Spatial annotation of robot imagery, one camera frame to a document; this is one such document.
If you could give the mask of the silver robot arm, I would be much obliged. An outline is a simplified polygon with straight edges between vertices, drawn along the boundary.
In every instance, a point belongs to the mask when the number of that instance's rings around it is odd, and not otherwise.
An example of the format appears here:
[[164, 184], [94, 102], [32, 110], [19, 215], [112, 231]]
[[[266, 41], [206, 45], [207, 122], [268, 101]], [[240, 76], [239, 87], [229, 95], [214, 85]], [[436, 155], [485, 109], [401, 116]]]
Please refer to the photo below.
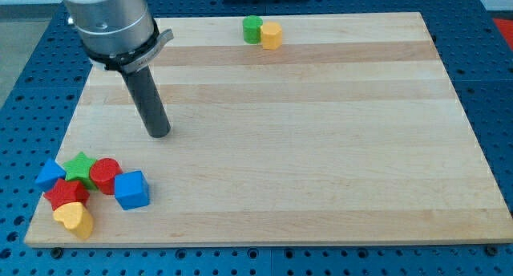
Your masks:
[[160, 31], [146, 0], [63, 0], [88, 57], [106, 70], [147, 67], [174, 38]]

